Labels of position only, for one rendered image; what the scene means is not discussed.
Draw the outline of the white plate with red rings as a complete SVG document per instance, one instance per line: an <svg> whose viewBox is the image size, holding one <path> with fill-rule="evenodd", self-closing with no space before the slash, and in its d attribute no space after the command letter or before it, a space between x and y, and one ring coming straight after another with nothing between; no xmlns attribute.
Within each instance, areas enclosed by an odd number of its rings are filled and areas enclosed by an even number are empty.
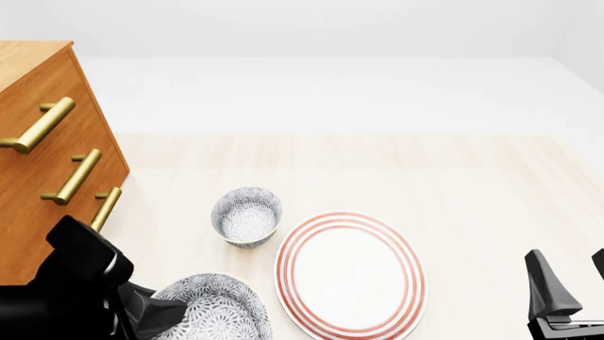
<svg viewBox="0 0 604 340"><path fill-rule="evenodd" d="M359 212L324 212L289 231L274 285L313 340L404 340L428 306L428 275L411 243Z"/></svg>

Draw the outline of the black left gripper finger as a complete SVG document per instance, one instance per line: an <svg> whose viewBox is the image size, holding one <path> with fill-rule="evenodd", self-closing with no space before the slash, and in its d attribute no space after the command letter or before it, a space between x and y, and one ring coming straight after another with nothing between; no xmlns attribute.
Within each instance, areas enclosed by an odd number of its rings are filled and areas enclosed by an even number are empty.
<svg viewBox="0 0 604 340"><path fill-rule="evenodd" d="M128 316L132 319L141 319L145 305L156 291L141 287L132 282L126 282L118 288L118 294L123 302Z"/></svg>
<svg viewBox="0 0 604 340"><path fill-rule="evenodd" d="M133 302L133 329L140 340L150 340L182 321L187 305L178 300L137 297Z"/></svg>

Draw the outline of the small deep patterned bowl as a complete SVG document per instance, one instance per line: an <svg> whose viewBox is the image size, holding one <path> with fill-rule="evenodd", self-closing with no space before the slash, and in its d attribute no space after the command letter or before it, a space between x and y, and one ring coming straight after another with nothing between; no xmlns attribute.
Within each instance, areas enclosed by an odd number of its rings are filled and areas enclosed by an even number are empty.
<svg viewBox="0 0 604 340"><path fill-rule="evenodd" d="M275 234L282 212L282 204L273 192L243 187L228 192L215 203L210 221L230 245L253 248Z"/></svg>

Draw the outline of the wooden cabinet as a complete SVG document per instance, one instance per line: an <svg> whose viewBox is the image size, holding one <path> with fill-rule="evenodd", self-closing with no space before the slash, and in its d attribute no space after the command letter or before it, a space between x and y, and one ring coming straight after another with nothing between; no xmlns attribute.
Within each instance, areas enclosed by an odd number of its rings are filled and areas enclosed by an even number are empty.
<svg viewBox="0 0 604 340"><path fill-rule="evenodd" d="M74 109L29 154L0 147L0 285L32 280L52 250L50 229L66 214L90 223L103 203L95 194L120 187L129 173L72 42L0 42L0 138L19 138L43 116L40 104L63 97ZM66 206L40 199L79 166L72 155L94 148L102 158Z"/></svg>

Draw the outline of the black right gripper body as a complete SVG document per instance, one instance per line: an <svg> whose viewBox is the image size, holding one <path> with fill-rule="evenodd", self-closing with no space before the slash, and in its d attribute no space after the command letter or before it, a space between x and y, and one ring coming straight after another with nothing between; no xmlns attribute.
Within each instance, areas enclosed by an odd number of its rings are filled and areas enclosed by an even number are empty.
<svg viewBox="0 0 604 340"><path fill-rule="evenodd" d="M582 308L529 308L528 330L533 340L604 340L604 321L573 321Z"/></svg>

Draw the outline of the wide patterned bowl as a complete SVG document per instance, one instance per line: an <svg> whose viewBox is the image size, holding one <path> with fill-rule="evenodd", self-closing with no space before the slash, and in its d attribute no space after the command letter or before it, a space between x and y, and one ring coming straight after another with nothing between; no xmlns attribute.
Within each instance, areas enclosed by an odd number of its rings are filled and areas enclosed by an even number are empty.
<svg viewBox="0 0 604 340"><path fill-rule="evenodd" d="M270 317L260 297L226 274L194 274L153 298L184 302L181 322L151 340L273 340Z"/></svg>

